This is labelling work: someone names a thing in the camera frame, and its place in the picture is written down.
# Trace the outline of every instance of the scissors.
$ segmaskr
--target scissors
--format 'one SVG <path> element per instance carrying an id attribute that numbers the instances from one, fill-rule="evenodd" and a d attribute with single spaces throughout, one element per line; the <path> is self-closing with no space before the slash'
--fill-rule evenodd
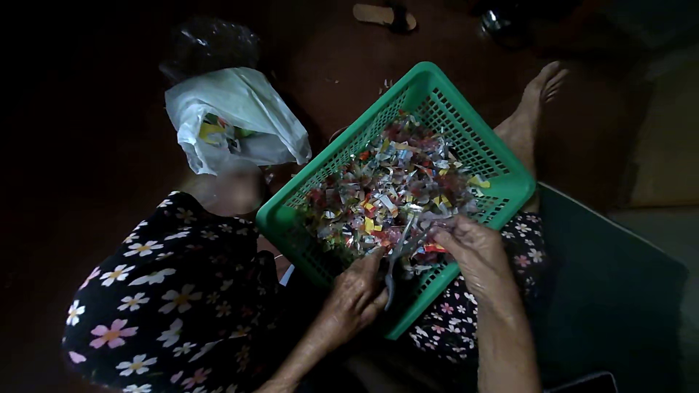
<path id="1" fill-rule="evenodd" d="M 389 255 L 389 272 L 386 274 L 385 278 L 386 288 L 389 289 L 389 300 L 388 302 L 386 302 L 386 308 L 384 308 L 384 310 L 389 309 L 391 303 L 393 303 L 394 294 L 396 293 L 396 282 L 393 278 L 393 269 L 396 265 L 396 261 L 398 261 L 401 257 L 405 255 L 410 255 L 414 253 L 417 249 L 417 245 L 427 237 L 428 231 L 425 231 L 419 236 L 415 236 L 414 238 L 410 239 L 409 242 L 405 242 L 405 238 L 408 237 L 408 233 L 410 233 L 410 228 L 412 228 L 416 220 L 417 215 L 410 216 L 410 219 L 408 220 L 408 223 L 405 225 L 405 229 L 403 230 L 403 234 L 401 235 L 401 240 L 398 242 L 396 248 L 394 248 L 394 251 Z"/>

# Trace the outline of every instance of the black floral dress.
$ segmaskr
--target black floral dress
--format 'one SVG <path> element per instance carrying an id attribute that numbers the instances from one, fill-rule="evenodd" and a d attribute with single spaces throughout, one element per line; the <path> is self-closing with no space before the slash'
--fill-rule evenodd
<path id="1" fill-rule="evenodd" d="M 544 254 L 537 215 L 502 231 L 526 296 Z M 68 309 L 66 362 L 88 381 L 129 393 L 255 390 L 286 355 L 276 329 L 287 304 L 274 260 L 252 223 L 206 212 L 172 192 L 78 288 Z M 459 277 L 406 337 L 460 362 L 475 355 L 477 304 Z"/>
<path id="2" fill-rule="evenodd" d="M 539 295 L 539 277 L 549 266 L 541 217 L 520 213 L 500 234 L 525 306 L 530 305 Z M 408 337 L 419 349 L 458 364 L 477 357 L 477 314 L 478 303 L 459 275 L 410 327 Z"/>

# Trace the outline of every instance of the slipper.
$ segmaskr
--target slipper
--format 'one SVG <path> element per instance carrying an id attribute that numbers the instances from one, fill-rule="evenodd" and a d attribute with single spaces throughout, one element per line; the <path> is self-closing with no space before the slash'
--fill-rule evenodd
<path id="1" fill-rule="evenodd" d="M 394 33 L 408 33 L 417 26 L 415 16 L 404 6 L 379 7 L 355 4 L 352 14 L 360 22 L 383 24 Z"/>

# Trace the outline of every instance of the black plastic bag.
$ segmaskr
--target black plastic bag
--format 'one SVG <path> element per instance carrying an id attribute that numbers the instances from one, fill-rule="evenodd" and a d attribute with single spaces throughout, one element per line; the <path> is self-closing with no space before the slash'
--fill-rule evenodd
<path id="1" fill-rule="evenodd" d="M 213 17 L 195 17 L 173 31 L 171 58 L 160 63 L 159 68 L 177 84 L 220 69 L 254 69 L 259 54 L 259 37 L 246 26 Z"/>

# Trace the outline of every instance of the green plastic basket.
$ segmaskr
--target green plastic basket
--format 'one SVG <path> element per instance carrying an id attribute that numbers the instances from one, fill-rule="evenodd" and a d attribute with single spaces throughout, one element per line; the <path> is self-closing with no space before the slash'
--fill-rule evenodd
<path id="1" fill-rule="evenodd" d="M 478 204 L 482 213 L 474 215 L 488 227 L 500 229 L 534 192 L 534 179 L 447 76 L 435 64 L 418 63 L 257 213 L 262 234 L 320 287 L 330 288 L 352 261 L 339 264 L 334 254 L 323 253 L 297 208 L 306 203 L 308 191 L 349 162 L 351 154 L 364 151 L 398 110 L 412 113 L 426 127 L 443 130 L 455 143 L 452 151 L 459 161 L 490 181 Z M 458 274 L 459 267 L 451 263 L 414 280 L 398 280 L 394 304 L 380 321 L 386 337 L 397 339 Z"/>

